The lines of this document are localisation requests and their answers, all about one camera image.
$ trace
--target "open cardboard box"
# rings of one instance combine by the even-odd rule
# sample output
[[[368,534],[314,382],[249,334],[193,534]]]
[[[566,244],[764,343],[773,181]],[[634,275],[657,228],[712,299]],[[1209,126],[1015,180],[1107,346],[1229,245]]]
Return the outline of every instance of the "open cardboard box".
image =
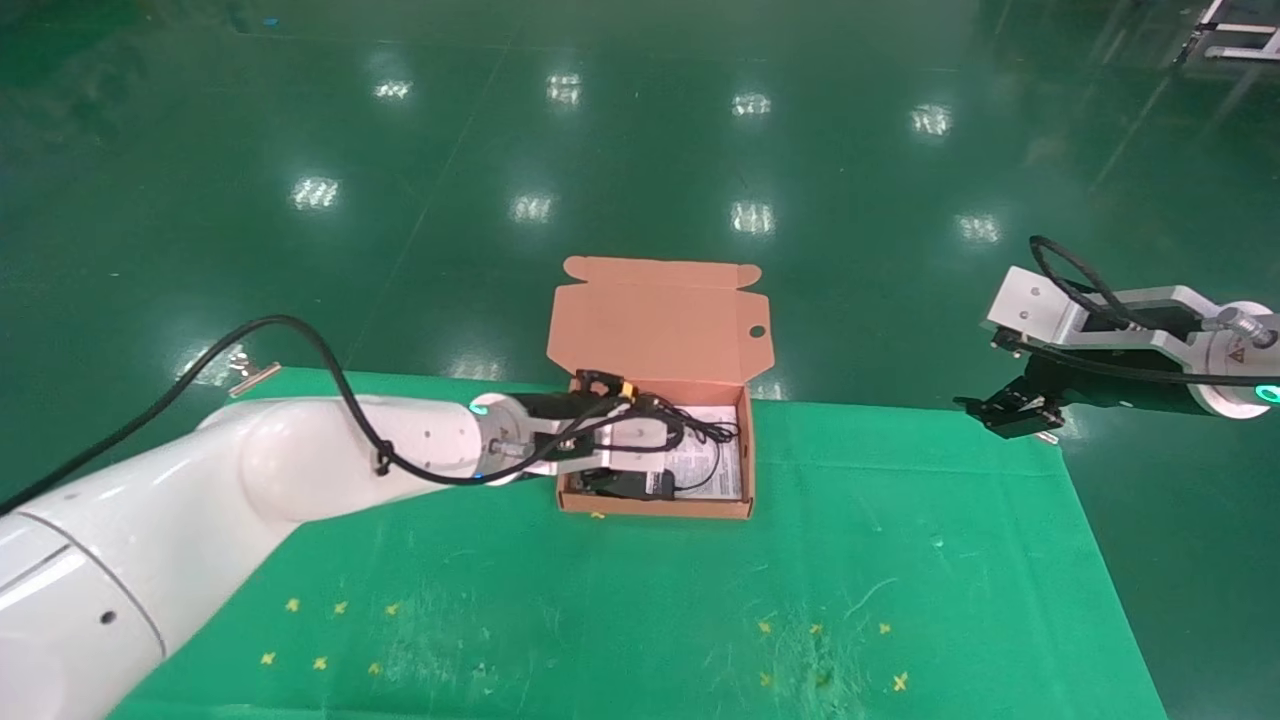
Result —
[[[622,375],[676,405],[735,405],[741,500],[641,501],[575,492],[556,478],[567,512],[620,512],[745,520],[755,506],[755,433],[746,383],[773,366],[769,299],[742,292],[755,265],[623,258],[564,260],[582,281],[556,288],[547,356],[579,369]]]

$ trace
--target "box lid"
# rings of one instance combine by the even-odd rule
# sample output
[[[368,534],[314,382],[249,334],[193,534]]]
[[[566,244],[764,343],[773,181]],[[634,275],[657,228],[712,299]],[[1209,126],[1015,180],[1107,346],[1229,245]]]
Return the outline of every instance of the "box lid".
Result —
[[[556,288],[547,355],[570,373],[744,384],[773,366],[755,265],[582,258]]]

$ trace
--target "green floor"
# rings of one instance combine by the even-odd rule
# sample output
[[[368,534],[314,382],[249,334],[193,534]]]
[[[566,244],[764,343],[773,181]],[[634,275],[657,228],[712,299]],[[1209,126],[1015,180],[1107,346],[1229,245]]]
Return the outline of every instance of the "green floor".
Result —
[[[945,407],[1004,384],[1018,364],[975,324],[1030,233],[1117,287],[1280,305],[1280,87],[1169,74],[1196,12],[9,0],[0,483],[266,313],[355,369],[557,382],[571,254],[760,265],[769,398]],[[297,208],[308,177],[339,183],[332,205]],[[247,351],[315,365],[283,336]],[[193,425],[218,380],[122,452]],[[1272,715],[1274,419],[1071,418],[1068,466],[1170,715]]]

